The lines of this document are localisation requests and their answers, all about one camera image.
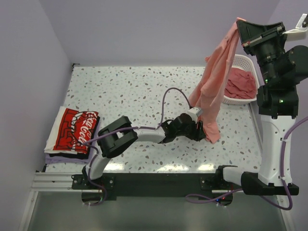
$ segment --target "white bracket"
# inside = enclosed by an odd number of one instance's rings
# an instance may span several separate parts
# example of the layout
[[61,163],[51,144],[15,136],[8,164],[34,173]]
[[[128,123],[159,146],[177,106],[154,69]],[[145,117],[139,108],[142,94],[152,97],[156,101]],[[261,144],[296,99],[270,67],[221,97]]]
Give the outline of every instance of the white bracket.
[[306,17],[307,17],[307,14],[304,13],[300,17],[298,23],[296,24],[295,29],[288,30],[283,33],[283,34],[288,35],[287,41],[296,41],[296,40],[302,40],[306,38],[307,32],[308,32],[308,25],[306,27],[303,27],[303,22]]
[[150,141],[154,143],[160,143],[166,137],[162,127],[159,127],[156,130],[140,128],[134,131],[137,133],[138,136],[138,139],[136,141]]
[[[281,147],[286,132],[295,124],[291,116],[281,115],[272,119],[269,115],[261,115],[263,127],[262,162],[258,178],[266,185],[273,183],[274,186],[282,186],[280,178]],[[292,183],[290,171],[291,143],[287,142],[284,152],[284,177],[287,184]]]

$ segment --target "pink shirt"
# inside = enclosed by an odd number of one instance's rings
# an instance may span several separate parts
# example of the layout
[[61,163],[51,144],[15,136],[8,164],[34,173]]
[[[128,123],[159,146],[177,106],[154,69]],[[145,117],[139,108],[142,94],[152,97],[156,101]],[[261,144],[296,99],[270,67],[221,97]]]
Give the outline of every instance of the pink shirt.
[[206,139],[212,143],[220,139],[216,118],[223,100],[238,40],[239,33],[235,22],[213,54],[205,58],[207,65],[202,79],[189,96],[192,106],[203,109],[200,119],[203,121]]

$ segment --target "black mount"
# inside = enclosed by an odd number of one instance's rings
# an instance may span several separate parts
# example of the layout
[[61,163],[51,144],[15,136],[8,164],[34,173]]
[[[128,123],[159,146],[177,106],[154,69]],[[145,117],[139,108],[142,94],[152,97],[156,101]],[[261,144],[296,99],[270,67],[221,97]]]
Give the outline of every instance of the black mount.
[[203,131],[203,122],[199,120],[195,123],[186,113],[176,117],[170,123],[164,122],[162,128],[166,136],[162,143],[172,142],[178,136],[186,136],[194,141],[200,141],[206,137]]
[[[113,123],[104,127],[98,132],[98,136],[107,134],[120,128],[130,128],[131,121],[127,116],[122,116]],[[161,143],[172,142],[178,136],[186,136],[187,138],[200,141],[205,138],[202,121],[195,123],[192,118],[183,113],[174,120],[167,120],[162,124],[165,132],[165,139]],[[118,137],[113,134],[97,141],[102,150],[103,157],[114,158],[121,155],[128,147],[130,147],[137,139],[138,135],[134,130],[126,130],[122,132],[123,136]]]
[[308,48],[296,46],[285,52],[287,35],[282,22],[264,26],[240,20],[237,26],[244,51],[257,57],[265,82],[257,94],[259,114],[295,118],[296,85],[308,76]]
[[[93,190],[83,175],[72,175],[73,190]],[[107,190],[107,200],[116,200],[118,196],[138,197],[185,197],[190,193],[215,198],[224,192],[214,190],[230,190],[239,188],[229,182],[218,182],[216,173],[104,173],[95,180]],[[99,201],[102,194],[98,192],[82,193],[82,201]],[[229,205],[233,195],[230,194],[217,202]]]

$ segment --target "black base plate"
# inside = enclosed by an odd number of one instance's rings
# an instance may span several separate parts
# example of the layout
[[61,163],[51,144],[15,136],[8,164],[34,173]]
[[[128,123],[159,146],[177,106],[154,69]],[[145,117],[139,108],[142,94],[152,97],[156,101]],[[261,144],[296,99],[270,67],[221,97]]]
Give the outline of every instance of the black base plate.
[[[104,173],[103,177],[97,179],[95,183],[106,188],[107,200],[116,200],[118,196],[185,197],[191,193],[214,198],[219,194],[213,195],[212,190],[238,188],[230,183],[218,185],[215,177],[215,173]],[[72,189],[96,189],[95,186],[87,184],[81,174],[73,175],[72,179]],[[232,198],[231,194],[224,201],[219,200],[219,202],[230,204]]]

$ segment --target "cable connector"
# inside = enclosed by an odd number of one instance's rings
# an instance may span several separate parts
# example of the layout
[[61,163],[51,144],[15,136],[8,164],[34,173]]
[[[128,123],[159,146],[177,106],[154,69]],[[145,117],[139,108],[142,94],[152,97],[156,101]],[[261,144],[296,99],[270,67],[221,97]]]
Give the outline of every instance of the cable connector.
[[202,114],[203,110],[200,107],[192,107],[189,109],[186,114],[188,114],[192,120],[197,123],[198,117]]
[[282,141],[282,142],[286,142],[286,143],[291,142],[291,140],[290,140],[290,139],[286,139],[286,140],[285,140],[285,139],[281,139],[281,141]]

